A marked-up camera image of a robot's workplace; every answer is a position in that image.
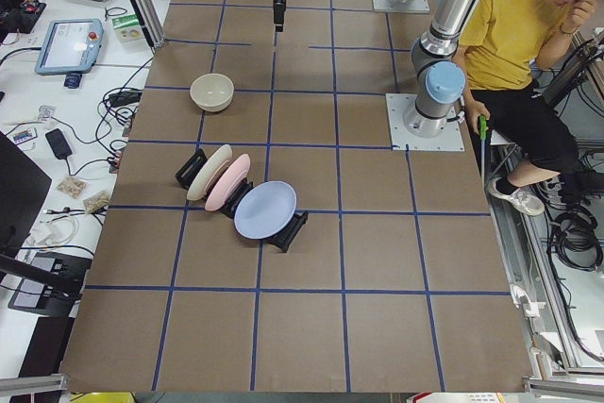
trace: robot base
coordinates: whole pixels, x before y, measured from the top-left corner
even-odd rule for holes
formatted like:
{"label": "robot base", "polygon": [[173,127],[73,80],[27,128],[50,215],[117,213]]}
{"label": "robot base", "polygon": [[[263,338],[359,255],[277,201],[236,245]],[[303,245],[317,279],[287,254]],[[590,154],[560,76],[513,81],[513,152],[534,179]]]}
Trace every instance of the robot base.
{"label": "robot base", "polygon": [[[460,124],[449,122],[438,136],[425,139],[410,132],[403,122],[403,115],[415,102],[415,94],[387,93],[386,105],[388,107],[388,123],[390,125],[390,138],[394,150],[417,151],[464,151],[461,139]],[[451,108],[448,115],[455,117],[455,110]]]}
{"label": "robot base", "polygon": [[393,3],[390,0],[373,0],[375,11],[392,11],[399,13],[422,13],[430,12],[428,0],[407,0],[402,3]]}

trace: screwdriver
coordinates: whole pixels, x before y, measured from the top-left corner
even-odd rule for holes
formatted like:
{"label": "screwdriver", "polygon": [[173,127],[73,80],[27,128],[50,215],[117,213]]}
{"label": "screwdriver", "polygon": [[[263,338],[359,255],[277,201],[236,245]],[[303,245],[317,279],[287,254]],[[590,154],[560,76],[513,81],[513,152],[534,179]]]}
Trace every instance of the screwdriver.
{"label": "screwdriver", "polygon": [[480,176],[482,177],[482,186],[485,185],[484,161],[486,160],[487,143],[487,117],[480,115],[478,117],[478,128],[480,136]]}

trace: hand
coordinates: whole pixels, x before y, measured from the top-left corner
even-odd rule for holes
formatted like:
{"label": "hand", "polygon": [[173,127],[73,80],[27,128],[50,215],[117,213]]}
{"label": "hand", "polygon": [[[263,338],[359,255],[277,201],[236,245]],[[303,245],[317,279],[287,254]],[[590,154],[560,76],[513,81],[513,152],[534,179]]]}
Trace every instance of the hand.
{"label": "hand", "polygon": [[584,25],[596,11],[596,0],[576,0],[562,24],[562,30],[572,32]]}
{"label": "hand", "polygon": [[472,127],[475,134],[480,134],[480,128],[478,125],[478,117],[484,115],[487,120],[491,118],[491,112],[486,106],[476,99],[465,100],[465,121]]}

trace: white sneaker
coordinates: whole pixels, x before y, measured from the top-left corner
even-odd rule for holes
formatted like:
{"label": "white sneaker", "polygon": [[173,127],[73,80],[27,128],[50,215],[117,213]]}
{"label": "white sneaker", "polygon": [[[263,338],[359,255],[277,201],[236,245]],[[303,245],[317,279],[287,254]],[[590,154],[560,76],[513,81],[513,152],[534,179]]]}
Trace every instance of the white sneaker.
{"label": "white sneaker", "polygon": [[520,188],[511,195],[506,195],[497,190],[496,183],[501,178],[492,179],[487,185],[487,191],[490,195],[501,200],[507,200],[514,208],[528,216],[538,216],[545,210],[544,203],[532,193],[528,193]]}

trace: sock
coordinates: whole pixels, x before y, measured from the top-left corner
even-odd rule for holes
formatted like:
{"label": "sock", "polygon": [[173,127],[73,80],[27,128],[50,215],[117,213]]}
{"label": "sock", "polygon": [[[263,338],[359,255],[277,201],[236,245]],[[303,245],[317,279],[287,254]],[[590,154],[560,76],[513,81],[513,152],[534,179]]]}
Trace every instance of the sock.
{"label": "sock", "polygon": [[511,184],[507,178],[501,178],[495,184],[495,188],[505,195],[511,195],[516,189],[518,189],[518,186]]}

